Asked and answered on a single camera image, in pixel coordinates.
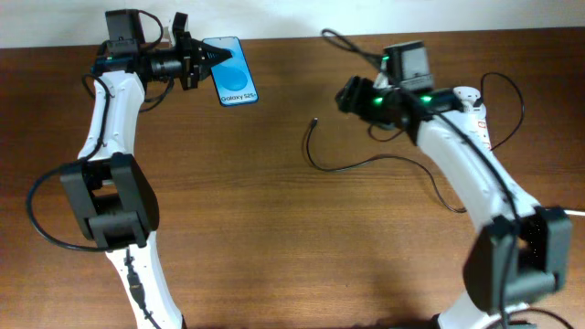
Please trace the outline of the blue Samsung Galaxy smartphone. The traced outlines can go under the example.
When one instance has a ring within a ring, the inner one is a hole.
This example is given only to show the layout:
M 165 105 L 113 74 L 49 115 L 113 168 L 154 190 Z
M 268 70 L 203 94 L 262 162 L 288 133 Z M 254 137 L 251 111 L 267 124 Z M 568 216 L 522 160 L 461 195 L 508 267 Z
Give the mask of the blue Samsung Galaxy smartphone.
M 237 37 L 211 37 L 203 40 L 215 48 L 229 51 L 231 58 L 211 69 L 219 103 L 224 107 L 255 103 L 259 95 L 243 48 Z

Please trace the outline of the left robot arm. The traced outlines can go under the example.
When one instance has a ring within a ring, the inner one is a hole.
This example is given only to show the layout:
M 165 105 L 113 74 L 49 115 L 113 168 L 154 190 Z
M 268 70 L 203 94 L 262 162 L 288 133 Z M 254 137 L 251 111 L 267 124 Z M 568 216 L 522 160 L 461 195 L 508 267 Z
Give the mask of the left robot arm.
M 171 296 L 157 251 L 158 201 L 133 153 L 151 82 L 191 90 L 212 68 L 231 57 L 227 50 L 191 37 L 187 16 L 176 13 L 171 45 L 145 43 L 137 9 L 106 13 L 109 38 L 91 69 L 94 108 L 87 139 L 75 163 L 60 170 L 69 204 L 89 241 L 112 263 L 140 328 L 183 328 L 184 315 Z

